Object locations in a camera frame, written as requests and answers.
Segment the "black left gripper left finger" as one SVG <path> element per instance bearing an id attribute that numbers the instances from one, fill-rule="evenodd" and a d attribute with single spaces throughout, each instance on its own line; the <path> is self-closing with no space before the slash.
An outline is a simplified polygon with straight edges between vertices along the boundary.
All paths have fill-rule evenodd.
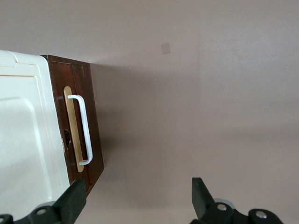
<path id="1" fill-rule="evenodd" d="M 41 206 L 27 216 L 13 220 L 10 214 L 1 214 L 2 224 L 73 224 L 86 204 L 85 180 L 75 180 L 52 206 Z"/>

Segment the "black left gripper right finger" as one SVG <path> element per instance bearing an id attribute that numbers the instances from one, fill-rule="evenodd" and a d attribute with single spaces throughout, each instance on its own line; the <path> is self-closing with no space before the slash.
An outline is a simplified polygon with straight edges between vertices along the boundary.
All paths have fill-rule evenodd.
<path id="1" fill-rule="evenodd" d="M 192 224 L 281 224 L 281 219 L 269 210 L 252 209 L 240 213 L 225 201 L 215 201 L 200 177 L 192 178 L 192 204 L 197 219 Z"/>

